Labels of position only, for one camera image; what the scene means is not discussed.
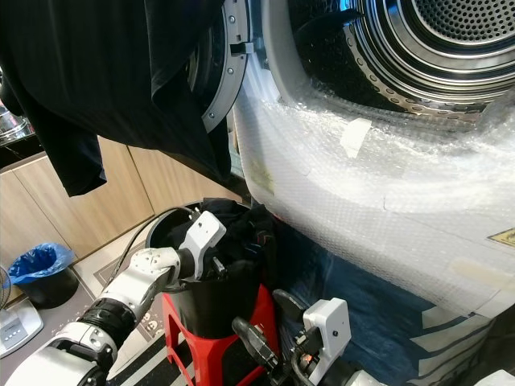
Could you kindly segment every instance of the laundry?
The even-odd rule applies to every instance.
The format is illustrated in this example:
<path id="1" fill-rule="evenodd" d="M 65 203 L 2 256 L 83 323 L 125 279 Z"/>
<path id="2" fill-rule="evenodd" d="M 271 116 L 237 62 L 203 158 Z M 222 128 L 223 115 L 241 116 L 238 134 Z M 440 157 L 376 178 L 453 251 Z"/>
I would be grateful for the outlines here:
<path id="1" fill-rule="evenodd" d="M 225 121 L 207 134 L 183 70 L 221 4 L 0 2 L 2 102 L 31 121 L 68 195 L 106 182 L 97 135 L 229 176 Z"/>

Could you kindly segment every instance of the warning label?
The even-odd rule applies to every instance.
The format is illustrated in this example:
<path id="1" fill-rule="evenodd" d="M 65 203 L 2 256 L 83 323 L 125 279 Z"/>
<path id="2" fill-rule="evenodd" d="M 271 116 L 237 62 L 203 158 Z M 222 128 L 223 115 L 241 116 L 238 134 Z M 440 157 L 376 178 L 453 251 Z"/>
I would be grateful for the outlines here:
<path id="1" fill-rule="evenodd" d="M 489 239 L 515 248 L 515 228 L 497 233 L 496 235 L 490 236 Z"/>

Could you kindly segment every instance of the blue trash bag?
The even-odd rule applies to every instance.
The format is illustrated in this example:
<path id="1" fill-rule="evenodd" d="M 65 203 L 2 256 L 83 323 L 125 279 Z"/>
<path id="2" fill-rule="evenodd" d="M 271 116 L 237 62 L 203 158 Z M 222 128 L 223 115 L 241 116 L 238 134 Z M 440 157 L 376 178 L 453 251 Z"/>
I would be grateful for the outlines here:
<path id="1" fill-rule="evenodd" d="M 9 268 L 12 284 L 28 284 L 41 278 L 55 275 L 68 267 L 73 252 L 63 245 L 40 244 L 14 261 Z"/>

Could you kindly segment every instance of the red plastic stool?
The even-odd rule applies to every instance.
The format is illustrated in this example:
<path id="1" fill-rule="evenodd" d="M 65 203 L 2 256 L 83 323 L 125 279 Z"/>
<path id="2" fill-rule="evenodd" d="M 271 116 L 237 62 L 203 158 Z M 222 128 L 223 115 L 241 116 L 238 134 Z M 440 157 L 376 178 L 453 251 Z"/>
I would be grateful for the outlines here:
<path id="1" fill-rule="evenodd" d="M 180 371 L 186 378 L 189 386 L 222 386 L 222 357 L 225 351 L 238 340 L 237 335 L 231 335 L 223 339 L 203 339 L 192 334 L 180 322 L 179 316 L 171 302 L 170 295 L 163 295 L 163 313 L 165 321 L 165 336 L 167 339 L 168 360 L 177 363 Z M 250 323 L 259 325 L 265 334 L 270 347 L 279 354 L 277 331 L 275 329 L 274 301 L 265 286 L 259 287 L 256 306 Z M 187 345 L 192 352 L 193 365 L 195 367 L 195 383 L 187 373 L 186 367 L 175 352 L 179 343 L 179 332 L 182 332 Z M 256 380 L 265 369 L 256 366 L 238 386 L 244 386 Z"/>

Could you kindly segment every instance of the black bucket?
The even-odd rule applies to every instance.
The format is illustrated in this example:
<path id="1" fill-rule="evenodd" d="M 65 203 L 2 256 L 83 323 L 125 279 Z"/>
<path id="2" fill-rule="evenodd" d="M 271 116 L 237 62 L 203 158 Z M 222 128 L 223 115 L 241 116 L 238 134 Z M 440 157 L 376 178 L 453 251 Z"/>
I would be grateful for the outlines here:
<path id="1" fill-rule="evenodd" d="M 163 241 L 171 229 L 186 221 L 189 218 L 184 211 L 163 215 L 150 230 L 146 247 L 178 248 L 178 245 L 165 244 Z M 189 281 L 179 292 L 170 296 L 181 323 L 188 331 L 205 339 L 222 339 L 234 335 L 231 323 L 235 317 L 250 320 L 259 285 L 259 271 L 243 268 L 224 279 Z"/>
<path id="2" fill-rule="evenodd" d="M 77 291 L 79 281 L 70 268 L 51 276 L 41 277 L 17 286 L 29 297 L 36 308 L 54 308 L 64 304 Z"/>

